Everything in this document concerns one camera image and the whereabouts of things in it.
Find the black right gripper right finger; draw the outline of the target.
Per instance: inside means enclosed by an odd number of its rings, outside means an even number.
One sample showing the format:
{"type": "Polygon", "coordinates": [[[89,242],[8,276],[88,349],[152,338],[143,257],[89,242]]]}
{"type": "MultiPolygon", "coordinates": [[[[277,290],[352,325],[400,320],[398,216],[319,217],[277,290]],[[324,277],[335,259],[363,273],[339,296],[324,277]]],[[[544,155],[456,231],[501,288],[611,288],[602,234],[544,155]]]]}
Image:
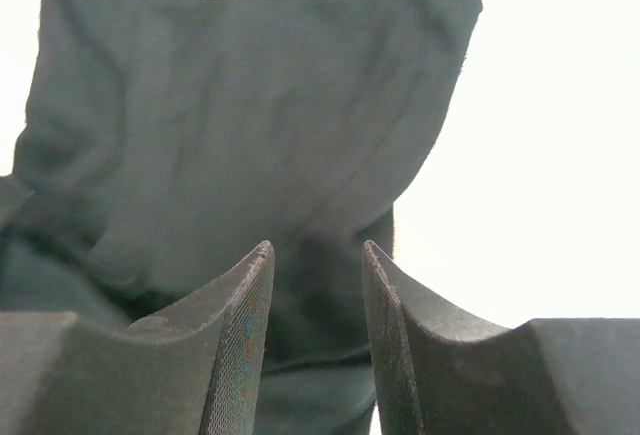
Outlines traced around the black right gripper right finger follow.
{"type": "Polygon", "coordinates": [[[456,306],[363,247],[385,434],[635,434],[639,323],[542,318],[509,329],[456,306]]]}

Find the black t shirt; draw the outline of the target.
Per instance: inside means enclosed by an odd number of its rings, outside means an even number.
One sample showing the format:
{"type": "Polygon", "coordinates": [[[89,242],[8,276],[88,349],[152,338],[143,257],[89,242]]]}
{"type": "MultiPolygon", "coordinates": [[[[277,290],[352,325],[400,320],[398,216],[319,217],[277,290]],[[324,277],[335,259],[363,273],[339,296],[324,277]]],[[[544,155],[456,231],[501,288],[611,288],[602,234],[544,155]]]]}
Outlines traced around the black t shirt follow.
{"type": "Polygon", "coordinates": [[[366,434],[362,247],[442,129],[482,0],[41,0],[5,311],[125,325],[261,241],[254,430],[366,434]]]}

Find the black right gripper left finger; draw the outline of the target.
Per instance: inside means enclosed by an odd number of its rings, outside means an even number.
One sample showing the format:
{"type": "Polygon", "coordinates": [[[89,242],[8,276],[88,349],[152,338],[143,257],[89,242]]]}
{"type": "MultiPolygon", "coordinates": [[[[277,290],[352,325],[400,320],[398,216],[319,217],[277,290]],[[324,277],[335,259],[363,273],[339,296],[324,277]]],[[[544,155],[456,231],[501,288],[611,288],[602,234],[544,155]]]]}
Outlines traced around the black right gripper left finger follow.
{"type": "Polygon", "coordinates": [[[74,312],[1,316],[5,434],[249,434],[275,254],[231,270],[126,328],[74,312]]]}

